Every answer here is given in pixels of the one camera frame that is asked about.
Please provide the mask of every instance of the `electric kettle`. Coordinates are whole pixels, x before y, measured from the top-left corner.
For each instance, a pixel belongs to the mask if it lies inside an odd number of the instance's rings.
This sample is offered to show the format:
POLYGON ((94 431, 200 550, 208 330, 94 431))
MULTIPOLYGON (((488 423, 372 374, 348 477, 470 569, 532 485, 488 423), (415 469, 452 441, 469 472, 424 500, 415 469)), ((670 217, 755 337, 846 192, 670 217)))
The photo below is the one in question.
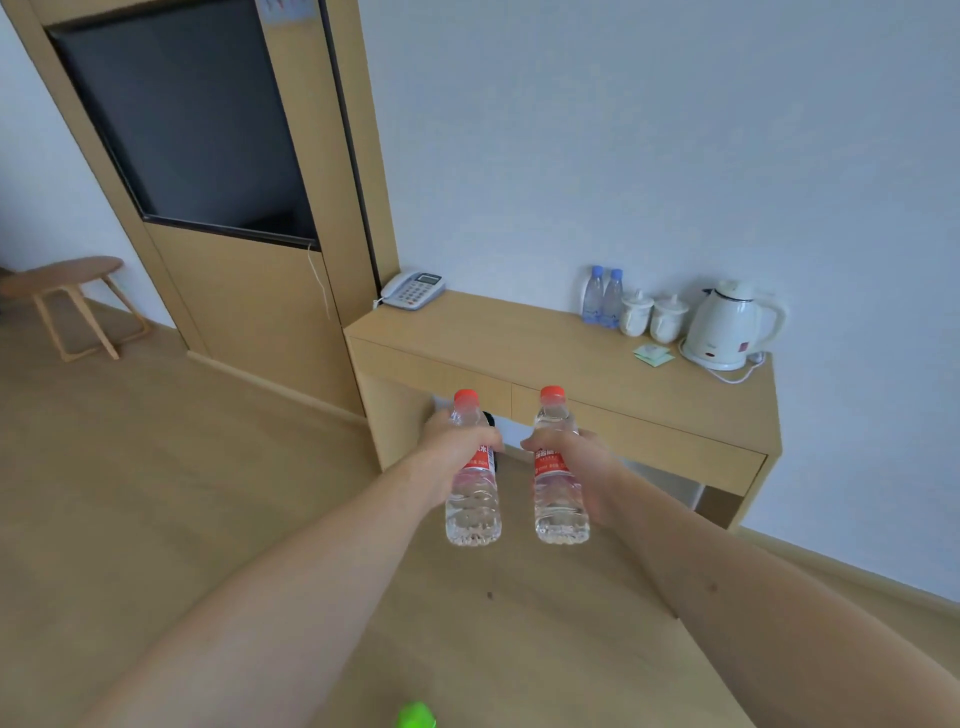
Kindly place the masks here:
POLYGON ((680 353, 707 369, 728 372, 747 363, 747 356, 766 351, 783 330, 787 310, 773 299, 755 295, 754 286, 742 280, 721 280, 708 288, 707 299, 693 317, 680 353), (777 314, 770 333, 760 338, 762 312, 777 314))

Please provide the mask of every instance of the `forearm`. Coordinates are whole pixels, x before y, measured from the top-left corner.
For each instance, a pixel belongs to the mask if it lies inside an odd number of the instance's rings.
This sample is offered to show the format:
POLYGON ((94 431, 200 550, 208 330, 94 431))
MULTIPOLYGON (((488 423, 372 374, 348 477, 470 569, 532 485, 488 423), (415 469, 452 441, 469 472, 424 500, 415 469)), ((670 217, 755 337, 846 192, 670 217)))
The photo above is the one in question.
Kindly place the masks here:
POLYGON ((816 580, 625 469, 614 528, 758 728, 947 726, 958 684, 816 580))
POLYGON ((201 602, 88 726, 301 726, 336 681, 432 504, 414 456, 201 602))

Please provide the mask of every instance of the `person's left hand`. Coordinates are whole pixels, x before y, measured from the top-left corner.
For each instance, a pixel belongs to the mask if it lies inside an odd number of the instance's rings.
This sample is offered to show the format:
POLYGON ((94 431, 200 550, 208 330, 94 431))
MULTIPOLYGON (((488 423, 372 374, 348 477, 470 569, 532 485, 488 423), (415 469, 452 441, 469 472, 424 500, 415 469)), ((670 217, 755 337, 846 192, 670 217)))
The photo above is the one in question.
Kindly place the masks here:
POLYGON ((431 487, 430 506, 440 505, 450 495, 453 476, 473 454, 486 445, 503 451, 503 437, 496 427, 460 427, 450 421, 449 409, 438 409, 423 426, 420 443, 410 453, 418 474, 431 487))

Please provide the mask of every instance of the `bottle with red cap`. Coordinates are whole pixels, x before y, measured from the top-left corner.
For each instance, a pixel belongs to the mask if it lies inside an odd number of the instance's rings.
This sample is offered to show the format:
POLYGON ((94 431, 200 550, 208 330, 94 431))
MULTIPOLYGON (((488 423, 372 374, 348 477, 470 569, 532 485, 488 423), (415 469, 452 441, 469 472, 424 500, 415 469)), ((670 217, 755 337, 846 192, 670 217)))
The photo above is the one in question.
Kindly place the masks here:
MULTIPOLYGON (((534 429, 541 427, 577 431, 563 387, 540 390, 534 429)), ((564 457, 550 449, 537 450, 534 458, 534 526, 540 540, 548 544, 582 544, 590 537, 583 487, 564 457)))
MULTIPOLYGON (((453 396, 450 420, 456 425, 488 426, 480 399, 472 389, 453 396)), ((493 451, 486 445, 453 477, 446 499, 446 538, 456 546, 485 546, 500 538, 500 505, 493 474, 493 451)))

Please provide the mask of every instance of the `red bottle label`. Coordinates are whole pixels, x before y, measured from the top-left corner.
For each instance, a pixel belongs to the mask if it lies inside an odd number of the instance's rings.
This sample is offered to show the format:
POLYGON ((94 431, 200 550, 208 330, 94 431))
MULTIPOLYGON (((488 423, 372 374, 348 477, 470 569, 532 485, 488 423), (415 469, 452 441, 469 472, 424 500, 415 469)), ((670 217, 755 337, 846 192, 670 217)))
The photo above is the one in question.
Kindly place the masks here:
POLYGON ((493 450, 486 445, 481 445, 480 449, 469 459, 465 468, 483 468, 491 473, 493 472, 493 450))
POLYGON ((569 473, 564 457, 552 449, 539 449, 534 456, 534 477, 544 473, 569 473))

